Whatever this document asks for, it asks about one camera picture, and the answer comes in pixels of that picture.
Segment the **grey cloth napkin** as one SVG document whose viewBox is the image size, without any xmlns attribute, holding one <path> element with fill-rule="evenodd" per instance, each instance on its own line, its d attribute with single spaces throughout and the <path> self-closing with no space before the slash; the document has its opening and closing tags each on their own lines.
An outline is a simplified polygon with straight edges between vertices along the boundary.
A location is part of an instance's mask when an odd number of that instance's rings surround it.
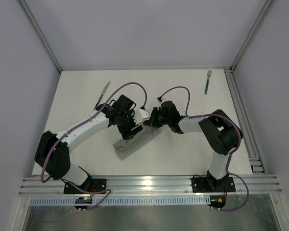
<svg viewBox="0 0 289 231">
<path fill-rule="evenodd" d="M 150 126 L 143 126 L 143 129 L 130 140 L 119 140 L 113 144 L 113 148 L 120 160 L 125 160 L 131 154 L 138 151 L 144 145 L 156 138 L 162 130 Z"/>
</svg>

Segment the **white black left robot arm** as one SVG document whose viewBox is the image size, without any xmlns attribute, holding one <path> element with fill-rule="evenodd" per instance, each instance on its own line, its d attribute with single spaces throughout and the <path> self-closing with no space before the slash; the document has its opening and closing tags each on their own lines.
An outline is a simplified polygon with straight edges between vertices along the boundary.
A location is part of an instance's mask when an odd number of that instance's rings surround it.
<svg viewBox="0 0 289 231">
<path fill-rule="evenodd" d="M 109 104 L 96 107 L 93 114 L 80 123 L 57 133 L 46 131 L 41 136 L 34 157 L 35 162 L 54 180 L 65 180 L 77 186 L 90 182 L 89 174 L 70 162 L 70 154 L 92 135 L 110 126 L 116 126 L 126 144 L 143 130 L 142 123 L 149 118 L 145 107 L 135 109 L 136 104 L 120 95 Z"/>
</svg>

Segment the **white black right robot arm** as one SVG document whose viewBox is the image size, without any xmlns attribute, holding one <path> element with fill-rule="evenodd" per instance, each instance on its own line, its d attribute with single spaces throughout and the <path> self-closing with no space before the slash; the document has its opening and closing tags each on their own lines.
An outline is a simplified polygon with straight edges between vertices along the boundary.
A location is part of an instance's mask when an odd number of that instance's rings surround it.
<svg viewBox="0 0 289 231">
<path fill-rule="evenodd" d="M 186 134 L 201 132 L 213 150 L 212 162 L 207 171 L 207 184 L 212 190 L 223 187 L 229 176 L 228 167 L 232 154 L 239 148 L 242 131 L 221 109 L 211 114 L 183 116 L 172 101 L 154 107 L 144 125 L 160 128 L 167 125 L 172 132 Z"/>
</svg>

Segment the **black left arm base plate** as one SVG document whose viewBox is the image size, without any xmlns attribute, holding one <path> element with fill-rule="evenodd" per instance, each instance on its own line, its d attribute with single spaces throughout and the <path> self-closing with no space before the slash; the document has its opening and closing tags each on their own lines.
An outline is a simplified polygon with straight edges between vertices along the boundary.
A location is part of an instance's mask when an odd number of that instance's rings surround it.
<svg viewBox="0 0 289 231">
<path fill-rule="evenodd" d="M 76 185 L 67 181 L 64 187 L 64 194 L 105 194 L 107 179 L 87 178 L 82 185 Z"/>
</svg>

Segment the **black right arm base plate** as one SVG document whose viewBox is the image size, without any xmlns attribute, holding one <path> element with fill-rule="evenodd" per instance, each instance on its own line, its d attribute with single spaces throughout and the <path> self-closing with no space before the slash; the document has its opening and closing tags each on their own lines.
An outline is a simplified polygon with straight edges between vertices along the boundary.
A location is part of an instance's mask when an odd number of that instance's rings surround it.
<svg viewBox="0 0 289 231">
<path fill-rule="evenodd" d="M 234 179 L 228 175 L 219 180 L 214 177 L 194 175 L 191 178 L 191 187 L 194 193 L 236 192 Z"/>
</svg>

